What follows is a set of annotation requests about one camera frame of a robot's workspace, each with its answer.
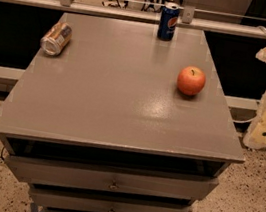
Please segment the orange soda can lying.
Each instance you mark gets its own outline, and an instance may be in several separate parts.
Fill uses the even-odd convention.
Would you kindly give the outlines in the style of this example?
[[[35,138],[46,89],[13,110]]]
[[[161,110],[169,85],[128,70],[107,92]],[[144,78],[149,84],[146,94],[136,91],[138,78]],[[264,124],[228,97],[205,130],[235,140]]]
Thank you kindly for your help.
[[[57,22],[42,37],[40,48],[49,56],[57,56],[69,43],[71,37],[71,26],[68,23]]]

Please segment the red apple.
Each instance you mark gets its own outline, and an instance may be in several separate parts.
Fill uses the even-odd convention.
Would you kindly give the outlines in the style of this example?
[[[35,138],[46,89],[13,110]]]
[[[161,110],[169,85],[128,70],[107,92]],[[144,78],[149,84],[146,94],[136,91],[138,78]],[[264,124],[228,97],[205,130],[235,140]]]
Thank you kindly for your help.
[[[206,76],[200,68],[185,67],[179,72],[176,84],[180,92],[188,96],[195,96],[206,85]]]

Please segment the blue Pepsi can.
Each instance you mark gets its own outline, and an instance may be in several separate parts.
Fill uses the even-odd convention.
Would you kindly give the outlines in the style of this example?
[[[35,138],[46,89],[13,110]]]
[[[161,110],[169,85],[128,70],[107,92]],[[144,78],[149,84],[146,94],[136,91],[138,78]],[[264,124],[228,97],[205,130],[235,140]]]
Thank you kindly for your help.
[[[157,36],[160,40],[172,40],[178,22],[179,6],[175,3],[166,3],[160,14]]]

